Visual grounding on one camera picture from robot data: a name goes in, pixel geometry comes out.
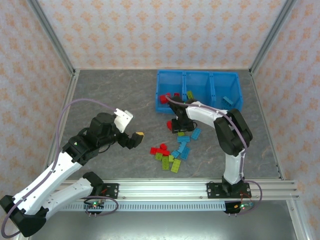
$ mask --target red lego brick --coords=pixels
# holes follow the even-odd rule
[[[162,150],[167,150],[167,145],[165,145],[164,143],[161,143],[161,144],[160,144],[160,148],[161,148]]]
[[[166,99],[166,95],[160,95],[159,100],[161,104],[166,104],[168,102],[168,99]]]
[[[152,147],[152,148],[150,149],[150,154],[152,154],[152,155],[156,155],[157,150],[158,150],[158,148],[156,148],[156,147]]]
[[[168,129],[170,129],[170,131],[172,131],[172,122],[171,122],[171,120],[166,122],[166,126],[168,127]]]
[[[169,155],[170,155],[170,152],[169,152],[169,151],[163,150],[163,149],[160,149],[160,148],[158,148],[158,149],[156,150],[156,152],[162,154],[163,156],[169,156]]]

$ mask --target patterned wall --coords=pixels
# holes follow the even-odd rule
[[[320,236],[320,4],[298,0],[254,75],[276,151]]]
[[[27,1],[2,1],[0,198],[42,172],[69,79]]]
[[[75,68],[246,68],[285,0],[40,0]]]

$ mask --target green lego brick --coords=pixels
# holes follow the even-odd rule
[[[170,162],[170,163],[173,163],[173,162],[174,162],[174,160],[175,160],[174,156],[169,155],[169,162]]]
[[[181,160],[174,159],[174,162],[172,164],[171,172],[177,173],[180,167]]]
[[[169,157],[163,156],[162,157],[162,170],[169,170],[170,164],[169,164]]]
[[[159,153],[159,152],[157,152],[156,154],[155,154],[155,160],[162,160],[162,153]]]
[[[186,96],[188,97],[188,99],[194,99],[194,95],[192,94],[192,91],[187,91]]]

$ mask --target blue bin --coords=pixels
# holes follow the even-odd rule
[[[194,99],[201,103],[213,106],[216,101],[216,93],[213,78],[208,71],[185,71],[184,91],[192,91]]]
[[[242,110],[244,100],[242,97],[239,76],[236,72],[211,72],[215,89],[215,103],[213,107],[218,109]]]
[[[182,99],[183,96],[185,71],[183,70],[158,70],[156,76],[155,90],[155,111],[157,113],[173,114],[169,105],[161,104],[159,96],[170,93],[173,97],[174,93],[179,93]]]

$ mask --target wallpaper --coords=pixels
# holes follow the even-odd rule
[[[320,236],[319,25],[319,1],[298,0],[254,75],[285,176],[298,180],[316,236]]]
[[[69,79],[27,1],[2,1],[0,198],[42,172]]]
[[[40,0],[81,69],[248,69],[285,0]]]

